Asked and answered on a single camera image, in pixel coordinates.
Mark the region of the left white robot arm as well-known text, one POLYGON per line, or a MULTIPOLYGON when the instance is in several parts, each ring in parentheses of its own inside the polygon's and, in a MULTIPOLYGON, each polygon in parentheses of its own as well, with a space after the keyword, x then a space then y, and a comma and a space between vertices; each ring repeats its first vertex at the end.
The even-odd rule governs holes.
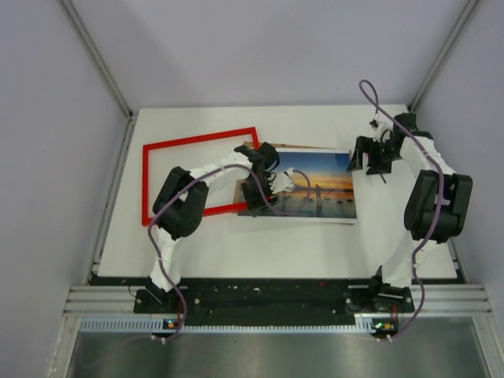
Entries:
POLYGON ((196 169, 176 166, 170 171, 154 201, 154 218, 147 229, 156 261, 146 289, 161 312, 170 312, 178 305, 179 295, 174 289, 180 282, 174 262, 176 245, 201 224, 209 194, 242 181, 246 208, 257 215, 276 202, 272 170, 279 163, 276 148, 262 143, 257 149, 237 146, 226 157, 196 169))

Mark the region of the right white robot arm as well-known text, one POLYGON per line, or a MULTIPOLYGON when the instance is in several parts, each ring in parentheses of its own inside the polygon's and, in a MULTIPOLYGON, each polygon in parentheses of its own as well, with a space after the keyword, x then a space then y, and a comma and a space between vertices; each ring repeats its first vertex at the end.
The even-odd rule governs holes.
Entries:
POLYGON ((370 126, 374 135, 357 137, 348 172, 364 169, 369 176, 384 175, 391 172, 394 161, 403 160, 415 178, 404 210, 406 233, 369 281, 368 303, 383 312, 406 302, 409 286, 426 257, 439 244, 460 235, 473 179, 445 162, 432 135, 418 129, 416 115, 401 113, 391 124, 373 119, 370 126))

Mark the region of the sunset photo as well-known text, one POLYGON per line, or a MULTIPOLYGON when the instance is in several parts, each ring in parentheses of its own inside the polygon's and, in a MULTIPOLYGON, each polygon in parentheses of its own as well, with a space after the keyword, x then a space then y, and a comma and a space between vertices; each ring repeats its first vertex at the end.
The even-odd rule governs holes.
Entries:
POLYGON ((302 174, 294 174, 293 191, 280 192, 276 201, 271 201, 276 210, 263 206, 260 217, 337 224, 357 222, 353 179, 347 171, 348 150, 279 148, 277 151, 280 163, 273 169, 275 174, 290 168, 302 174))

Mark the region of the red picture frame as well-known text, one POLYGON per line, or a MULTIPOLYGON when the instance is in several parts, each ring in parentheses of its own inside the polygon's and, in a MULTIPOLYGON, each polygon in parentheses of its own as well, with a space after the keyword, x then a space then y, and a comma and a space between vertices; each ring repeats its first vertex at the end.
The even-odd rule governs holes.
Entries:
POLYGON ((142 149, 142 190, 141 190, 141 222, 146 227, 152 221, 149 207, 149 185, 150 185, 150 152, 162 150, 175 146, 185 146, 196 143, 204 143, 218 139, 228 139, 238 136, 251 137, 254 148, 260 146, 258 132, 255 127, 238 128, 222 132, 214 132, 204 135, 194 135, 180 139, 171 139, 162 142, 148 143, 143 145, 142 149))

